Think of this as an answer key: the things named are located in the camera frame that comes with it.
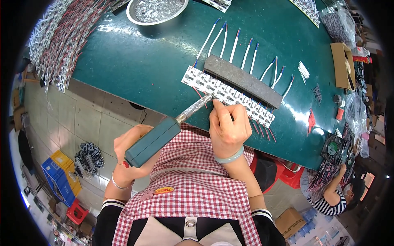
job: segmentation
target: cooling fan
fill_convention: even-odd
[[[345,146],[346,141],[343,138],[328,133],[320,155],[332,164],[340,164]]]

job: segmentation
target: plastic bag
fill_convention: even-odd
[[[322,9],[320,19],[335,42],[344,42],[353,49],[356,47],[356,23],[346,8],[341,5],[336,8],[337,10],[333,7]]]
[[[360,144],[360,156],[362,158],[367,158],[369,156],[369,146],[368,141],[364,138],[361,138]]]
[[[353,92],[346,96],[345,119],[354,133],[353,144],[367,131],[367,109],[361,97]]]

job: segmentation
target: gingham apron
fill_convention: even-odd
[[[245,147],[249,165],[253,150]],[[146,191],[172,187],[169,193]],[[134,220],[153,217],[205,217],[238,220],[246,245],[261,245],[251,216],[245,183],[228,178],[214,160],[210,138],[182,130],[163,147],[146,189],[133,196],[119,215],[112,245],[127,245]]]

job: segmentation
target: right hand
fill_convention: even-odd
[[[214,109],[209,115],[212,148],[218,158],[229,158],[252,135],[252,128],[243,105],[224,106],[218,99],[214,99],[213,104]]]
[[[346,164],[342,163],[341,169],[339,170],[339,174],[343,176],[345,175],[345,173],[346,173]]]

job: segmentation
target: blue wire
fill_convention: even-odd
[[[216,23],[217,23],[217,22],[218,22],[220,19],[221,19],[221,17],[220,17],[219,19],[217,19],[217,20],[216,20],[216,22],[215,22],[215,24],[214,24],[214,25],[216,25]]]

